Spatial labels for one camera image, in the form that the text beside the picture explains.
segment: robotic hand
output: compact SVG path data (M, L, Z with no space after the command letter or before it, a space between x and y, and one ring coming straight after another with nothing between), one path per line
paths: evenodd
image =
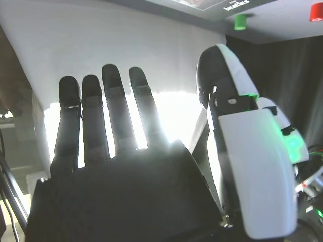
M276 109L260 107L257 89L232 52L214 46L197 68L218 206L189 151L180 141L167 142L143 71L131 68L129 76L148 148L137 149L119 71L106 65L114 158L98 78L83 79L82 100L73 77L60 80L52 178L37 183L26 242L253 241L295 229L295 179ZM81 106L86 166L78 169ZM233 226L220 226L224 215Z

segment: black curtain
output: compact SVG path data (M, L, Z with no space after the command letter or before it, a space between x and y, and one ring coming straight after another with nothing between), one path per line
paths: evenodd
M307 145L323 143L323 36L255 45L227 36L261 96L273 100Z

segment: black finger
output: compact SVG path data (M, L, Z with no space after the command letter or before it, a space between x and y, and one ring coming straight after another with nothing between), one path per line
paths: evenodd
M80 87L74 77L63 77L59 84L61 120L57 131L51 177L70 174L77 169L81 101Z
M102 90L95 75L88 75L83 79L82 106L84 163L103 163L110 156L104 124Z
M163 133L158 110L145 73L139 67L132 67L129 70L129 77L148 146L166 144L167 139Z
M118 68L108 64L102 68L104 91L109 109L115 154L137 149L125 91Z

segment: green cylinder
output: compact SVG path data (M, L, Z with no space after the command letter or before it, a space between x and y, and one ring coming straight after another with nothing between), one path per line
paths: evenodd
M234 22L235 30L245 30L247 28L247 15L239 14Z

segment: red light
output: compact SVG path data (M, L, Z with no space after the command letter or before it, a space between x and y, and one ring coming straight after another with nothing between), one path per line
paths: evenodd
M323 20L323 3L312 5L309 20L311 22L319 22Z

